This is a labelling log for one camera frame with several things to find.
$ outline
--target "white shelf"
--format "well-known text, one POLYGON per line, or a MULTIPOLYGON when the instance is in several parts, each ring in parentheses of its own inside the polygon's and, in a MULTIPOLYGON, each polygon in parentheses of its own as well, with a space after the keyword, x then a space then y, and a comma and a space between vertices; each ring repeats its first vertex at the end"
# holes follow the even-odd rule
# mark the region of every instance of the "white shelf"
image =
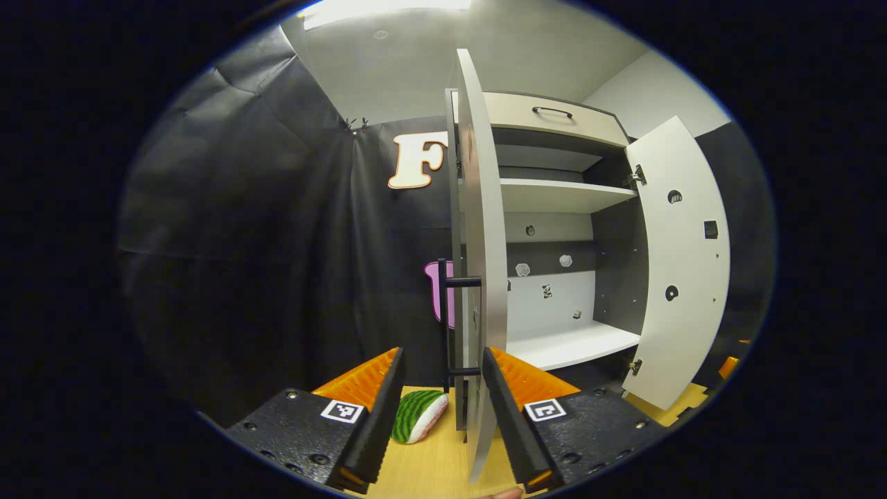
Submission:
MULTIPOLYGON (((631 189, 556 180, 502 178, 502 208, 506 212, 594 213, 638 195, 631 189)), ((459 185, 459 210, 464 211, 459 185)))
POLYGON ((537 368, 565 368, 635 346, 640 335, 597 321, 535 331, 508 331, 506 352, 537 368))

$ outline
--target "black handle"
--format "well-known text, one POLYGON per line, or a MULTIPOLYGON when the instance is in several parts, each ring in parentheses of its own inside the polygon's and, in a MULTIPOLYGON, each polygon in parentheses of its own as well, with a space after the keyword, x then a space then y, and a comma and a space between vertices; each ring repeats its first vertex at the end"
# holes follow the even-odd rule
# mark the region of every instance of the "black handle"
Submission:
POLYGON ((565 115, 567 115, 568 118, 572 118, 572 117, 573 117, 573 114, 572 114, 572 113, 568 113, 567 111, 561 111, 560 109, 554 109, 553 107, 536 106, 536 107, 533 107, 533 112, 534 112, 534 113, 538 113, 538 112, 539 112, 539 109, 547 109, 548 111, 556 111, 556 112, 558 112, 558 113, 564 113, 565 115))

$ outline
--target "white cabinet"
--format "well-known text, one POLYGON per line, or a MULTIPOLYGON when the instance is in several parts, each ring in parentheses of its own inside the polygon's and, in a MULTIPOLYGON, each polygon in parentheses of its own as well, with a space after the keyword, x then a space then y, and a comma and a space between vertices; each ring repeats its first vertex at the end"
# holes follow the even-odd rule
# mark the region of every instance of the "white cabinet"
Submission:
MULTIPOLYGON (((477 366, 484 346, 554 369, 636 345, 623 387, 669 408, 711 347, 730 270, 724 206, 695 139, 674 117, 629 145, 610 113, 481 92, 465 50, 459 67, 459 88, 446 92, 462 172, 451 185, 461 212, 454 248, 464 245, 466 275, 482 277, 463 306, 468 366, 477 366), (497 150, 507 151, 502 161, 497 150), (640 224, 632 216, 606 225, 634 224, 643 237, 632 245, 640 247, 622 251, 647 260, 642 272, 614 279, 614 262, 626 256, 597 248, 592 218, 617 217, 625 206, 640 224), (599 293, 599 265, 610 265, 608 292, 643 290, 619 298, 627 302, 620 313, 642 327, 617 326, 613 297, 599 293)), ((476 479, 495 430, 483 381, 470 381, 467 409, 476 479)))

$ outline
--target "cabinet door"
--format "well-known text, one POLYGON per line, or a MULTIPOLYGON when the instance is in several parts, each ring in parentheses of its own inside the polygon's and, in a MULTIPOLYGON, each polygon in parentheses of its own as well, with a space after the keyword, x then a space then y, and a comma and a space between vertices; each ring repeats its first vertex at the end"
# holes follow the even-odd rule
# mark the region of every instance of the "cabinet door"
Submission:
POLYGON ((623 388, 667 409, 702 366, 724 314, 730 240, 718 184, 675 116, 625 150, 647 224, 647 312, 623 388))
MULTIPOLYGON (((465 178, 466 273, 481 277, 479 288, 465 288, 468 365, 480 365, 485 346, 506 348, 507 284, 505 217, 499 187, 496 147, 486 103, 471 56, 459 57, 459 158, 465 178)), ((479 376, 468 382, 468 466, 472 482, 480 478, 496 431, 486 383, 479 376)))

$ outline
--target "pink object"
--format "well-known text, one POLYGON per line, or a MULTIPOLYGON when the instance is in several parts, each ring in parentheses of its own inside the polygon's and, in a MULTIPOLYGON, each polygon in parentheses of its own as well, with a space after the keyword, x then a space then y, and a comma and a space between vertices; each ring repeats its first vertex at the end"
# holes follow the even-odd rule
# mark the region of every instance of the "pink object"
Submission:
MULTIPOLYGON (((440 293, 437 291, 437 262, 430 263, 425 265, 425 275, 431 278, 431 297, 432 302, 435 306, 435 317, 438 321, 441 320, 441 302, 440 302, 440 293)), ((452 277, 452 262, 446 263, 446 276, 452 277)), ((449 317, 450 329, 456 328, 456 290, 453 288, 449 288, 446 290, 447 296, 447 312, 449 317)))
POLYGON ((430 429, 435 425, 435 423, 437 423, 437 420, 441 418, 441 414, 443 414, 444 411, 446 410, 446 408, 449 407, 449 406, 450 406, 450 401, 449 401, 449 400, 447 400, 446 402, 443 403, 443 405, 441 406, 441 408, 439 408, 439 409, 437 410, 437 414, 435 414, 435 418, 431 420, 431 423, 428 423, 428 426, 425 427, 425 430, 423 430, 423 431, 422 431, 422 434, 416 439, 417 442, 418 442, 419 440, 424 439, 424 438, 425 438, 425 435, 428 435, 428 430, 430 430, 430 429))

